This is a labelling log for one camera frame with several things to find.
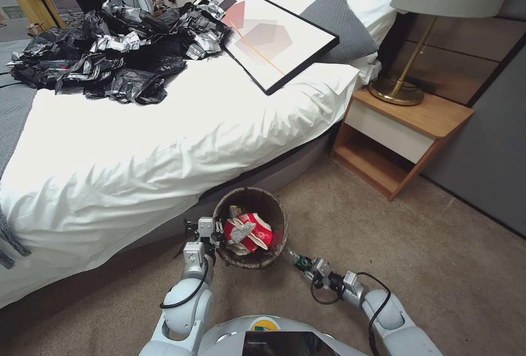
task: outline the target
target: blanket fringe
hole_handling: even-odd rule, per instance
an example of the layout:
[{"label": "blanket fringe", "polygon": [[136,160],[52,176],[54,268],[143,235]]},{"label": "blanket fringe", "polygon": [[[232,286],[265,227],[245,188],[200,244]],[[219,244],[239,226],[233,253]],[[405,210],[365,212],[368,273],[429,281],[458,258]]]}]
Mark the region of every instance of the blanket fringe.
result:
[{"label": "blanket fringe", "polygon": [[11,269],[15,266],[15,261],[6,255],[2,249],[0,249],[0,264],[7,269]]},{"label": "blanket fringe", "polygon": [[[13,229],[7,221],[5,216],[2,213],[2,208],[0,207],[0,238],[8,242],[20,255],[29,256],[31,251],[22,245],[18,240],[18,237],[13,232]],[[13,268],[15,261],[11,259],[3,250],[0,249],[0,264],[7,269]]]}]

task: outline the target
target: wooden nightstand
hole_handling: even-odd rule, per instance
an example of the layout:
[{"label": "wooden nightstand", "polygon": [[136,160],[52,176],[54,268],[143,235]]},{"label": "wooden nightstand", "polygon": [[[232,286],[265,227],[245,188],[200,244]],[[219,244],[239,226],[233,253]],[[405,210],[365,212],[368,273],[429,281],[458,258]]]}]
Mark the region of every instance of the wooden nightstand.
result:
[{"label": "wooden nightstand", "polygon": [[391,201],[472,114],[470,108],[427,93],[421,104],[405,107],[359,90],[331,156]]}]

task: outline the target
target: red paper cup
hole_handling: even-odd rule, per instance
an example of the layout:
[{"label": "red paper cup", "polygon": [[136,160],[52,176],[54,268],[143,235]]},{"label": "red paper cup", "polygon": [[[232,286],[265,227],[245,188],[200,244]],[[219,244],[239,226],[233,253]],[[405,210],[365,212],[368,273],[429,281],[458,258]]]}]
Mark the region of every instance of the red paper cup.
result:
[{"label": "red paper cup", "polygon": [[248,235],[248,238],[254,241],[258,246],[268,250],[268,247],[272,242],[272,228],[268,223],[261,219],[256,213],[238,215],[237,218],[243,223],[251,222],[256,224],[256,227],[254,227],[254,230]]},{"label": "red paper cup", "polygon": [[235,226],[235,222],[232,219],[228,219],[225,224],[223,225],[223,231],[225,233],[226,238],[226,244],[227,245],[242,245],[245,247],[250,253],[254,253],[254,251],[258,248],[256,243],[249,237],[245,237],[241,240],[241,242],[236,243],[232,240],[232,237],[230,237],[230,233],[232,233],[232,229]]}]

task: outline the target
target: lamp stem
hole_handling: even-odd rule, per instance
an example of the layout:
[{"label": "lamp stem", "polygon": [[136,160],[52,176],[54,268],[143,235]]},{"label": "lamp stem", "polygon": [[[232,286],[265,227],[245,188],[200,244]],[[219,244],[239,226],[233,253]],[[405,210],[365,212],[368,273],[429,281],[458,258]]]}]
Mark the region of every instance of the lamp stem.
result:
[{"label": "lamp stem", "polygon": [[391,91],[389,96],[395,97],[396,94],[402,88],[402,85],[405,82],[405,75],[411,69],[411,66],[413,65],[413,62],[415,61],[416,57],[418,56],[418,53],[420,52],[420,49],[422,48],[422,45],[426,42],[427,38],[429,37],[429,35],[431,33],[431,30],[433,29],[433,25],[437,21],[437,18],[438,18],[437,16],[433,16],[433,18],[431,19],[431,22],[429,23],[428,27],[426,28],[426,31],[422,35],[422,38],[420,39],[420,41],[418,41],[418,44],[416,45],[416,48],[415,48],[413,54],[411,55],[411,57],[407,61],[407,64],[405,65],[405,68],[404,68],[404,71],[402,71],[402,74],[398,77],[398,79],[397,79],[397,81],[396,81],[396,83],[395,83],[395,85],[393,87],[393,90]]}]

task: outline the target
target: gray blanket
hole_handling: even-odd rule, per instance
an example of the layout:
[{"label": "gray blanket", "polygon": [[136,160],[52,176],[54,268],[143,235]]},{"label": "gray blanket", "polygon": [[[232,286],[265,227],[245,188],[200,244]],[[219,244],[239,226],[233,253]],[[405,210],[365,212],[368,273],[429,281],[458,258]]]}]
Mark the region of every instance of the gray blanket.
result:
[{"label": "gray blanket", "polygon": [[[10,74],[5,74],[8,69],[5,66],[11,60],[11,53],[22,51],[29,40],[11,41],[0,43],[0,181],[5,166],[15,151],[16,144],[26,123],[27,115],[31,110],[36,89],[23,84],[11,85],[17,81]],[[8,242],[20,255],[31,254],[17,239],[12,226],[2,213],[0,205],[0,238]],[[0,248],[0,264],[5,268],[12,268],[15,261],[9,257],[9,251]]]}]

